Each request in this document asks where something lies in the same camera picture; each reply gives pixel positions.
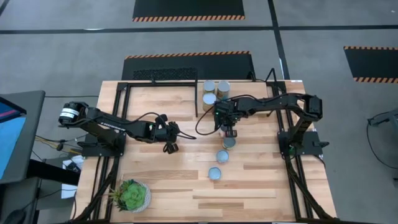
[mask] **wooden tabletop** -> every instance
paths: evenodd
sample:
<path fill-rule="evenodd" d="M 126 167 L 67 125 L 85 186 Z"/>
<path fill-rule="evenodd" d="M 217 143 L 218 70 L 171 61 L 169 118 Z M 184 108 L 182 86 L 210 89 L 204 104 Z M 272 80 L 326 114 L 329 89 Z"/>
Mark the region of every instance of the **wooden tabletop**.
<path fill-rule="evenodd" d="M 103 82 L 97 104 L 100 110 L 112 113 L 117 83 Z M 304 93 L 302 82 L 289 80 L 285 83 L 287 92 Z M 203 82 L 199 82 L 199 117 L 204 113 L 202 87 Z M 267 89 L 264 82 L 231 81 L 230 96 L 241 94 L 272 97 L 271 89 Z M 196 136 L 197 140 L 178 138 L 180 150 L 165 154 L 162 143 L 144 144 L 127 138 L 116 185 L 128 179 L 140 180 L 150 187 L 152 201 L 141 213 L 119 212 L 113 207 L 111 222 L 294 221 L 287 171 L 277 143 L 276 114 L 267 117 L 263 112 L 243 118 L 235 127 L 238 130 L 237 145 L 229 151 L 229 161 L 218 164 L 216 152 L 223 148 L 222 138 L 218 133 L 200 136 L 195 132 L 198 118 L 195 117 L 194 96 L 193 87 L 132 88 L 127 119 L 135 119 L 150 111 L 164 113 L 169 121 L 176 121 L 183 132 Z M 144 119 L 153 121 L 154 118 L 147 116 Z M 207 133 L 213 128 L 213 117 L 208 114 L 198 130 Z M 313 156 L 302 156 L 302 160 L 309 191 L 326 212 L 335 216 L 323 164 Z M 76 194 L 77 214 L 90 201 L 96 162 L 97 157 L 89 157 L 83 164 Z M 214 166 L 222 171 L 219 181 L 211 181 L 207 176 L 208 169 Z M 297 192 L 304 217 L 302 194 L 299 189 Z M 104 216 L 106 197 L 103 197 L 100 217 Z"/>

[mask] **computer screen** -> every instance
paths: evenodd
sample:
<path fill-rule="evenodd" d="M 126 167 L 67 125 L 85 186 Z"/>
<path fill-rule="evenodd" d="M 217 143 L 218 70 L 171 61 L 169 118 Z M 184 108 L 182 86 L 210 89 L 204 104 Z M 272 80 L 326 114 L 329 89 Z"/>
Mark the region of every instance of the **computer screen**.
<path fill-rule="evenodd" d="M 26 114 L 26 110 L 0 97 L 0 123 Z"/>

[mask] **concrete floor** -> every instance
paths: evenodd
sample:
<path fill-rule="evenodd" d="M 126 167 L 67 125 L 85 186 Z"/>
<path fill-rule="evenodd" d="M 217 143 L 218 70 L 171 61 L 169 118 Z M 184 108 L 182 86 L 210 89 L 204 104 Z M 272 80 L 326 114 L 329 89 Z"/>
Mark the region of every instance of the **concrete floor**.
<path fill-rule="evenodd" d="M 280 26 L 398 24 L 395 0 L 274 0 Z M 245 21 L 132 23 L 134 1 L 10 0 L 0 30 L 132 27 L 271 26 L 267 1 L 244 0 Z M 366 118 L 398 105 L 398 85 L 353 81 L 343 47 L 397 47 L 398 30 L 281 31 L 290 77 L 324 102 L 315 124 L 325 148 L 326 173 L 338 216 L 343 220 L 396 223 L 398 189 L 394 170 L 380 164 L 366 140 Z M 103 80 L 120 80 L 126 55 L 250 50 L 257 77 L 271 67 L 281 74 L 273 31 L 164 32 L 125 34 L 0 35 L 0 93 L 45 90 L 47 95 L 97 95 Z M 52 139 L 79 136 L 57 128 L 65 102 L 45 100 L 37 134 Z M 90 105 L 95 98 L 84 99 Z M 389 125 L 370 130 L 375 151 L 398 166 L 396 138 Z M 44 158 L 57 151 L 35 144 Z M 68 219 L 71 207 L 41 213 L 39 223 Z"/>

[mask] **hazard tape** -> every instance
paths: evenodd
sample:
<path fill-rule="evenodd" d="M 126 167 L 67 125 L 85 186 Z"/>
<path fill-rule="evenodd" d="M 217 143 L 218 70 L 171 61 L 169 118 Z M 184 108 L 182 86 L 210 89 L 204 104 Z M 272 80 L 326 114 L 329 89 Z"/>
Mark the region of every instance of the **hazard tape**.
<path fill-rule="evenodd" d="M 202 56 L 202 55 L 231 55 L 231 54 L 250 54 L 250 51 L 230 51 L 230 52 L 201 52 L 201 53 L 180 53 L 180 54 L 155 54 L 155 55 L 130 55 L 130 58 L 155 58 L 155 57 L 181 57 L 181 56 Z"/>
<path fill-rule="evenodd" d="M 398 47 L 364 47 L 364 46 L 344 46 L 344 50 L 359 49 L 359 50 L 398 50 Z"/>
<path fill-rule="evenodd" d="M 354 81 L 367 83 L 398 83 L 398 78 L 356 77 Z"/>
<path fill-rule="evenodd" d="M 243 20 L 245 16 L 223 15 L 223 16 L 151 16 L 151 17 L 135 17 L 133 22 L 175 22 L 175 21 L 213 21 L 213 20 Z"/>

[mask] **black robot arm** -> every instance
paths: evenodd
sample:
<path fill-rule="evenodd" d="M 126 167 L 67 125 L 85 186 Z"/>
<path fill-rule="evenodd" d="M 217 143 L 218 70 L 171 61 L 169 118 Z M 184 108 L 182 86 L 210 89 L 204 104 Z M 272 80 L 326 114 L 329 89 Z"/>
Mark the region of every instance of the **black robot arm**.
<path fill-rule="evenodd" d="M 304 102 L 303 109 L 297 103 Z M 253 97 L 237 97 L 227 101 L 216 102 L 214 110 L 215 128 L 226 126 L 226 136 L 236 137 L 233 126 L 241 119 L 260 111 L 291 110 L 300 119 L 295 126 L 289 129 L 289 141 L 293 147 L 301 147 L 304 132 L 314 121 L 322 118 L 322 100 L 317 96 L 287 93 L 275 98 L 257 99 Z"/>
<path fill-rule="evenodd" d="M 178 151 L 178 146 L 175 143 L 177 135 L 181 133 L 178 125 L 175 122 L 166 124 L 167 116 L 165 114 L 156 115 L 158 117 L 156 117 L 155 122 L 139 119 L 129 121 L 102 112 L 98 108 L 89 107 L 84 102 L 70 102 L 64 105 L 58 121 L 63 127 L 85 130 L 110 150 L 116 150 L 118 136 L 126 133 L 137 141 L 146 143 L 166 142 L 164 151 L 169 154 Z"/>

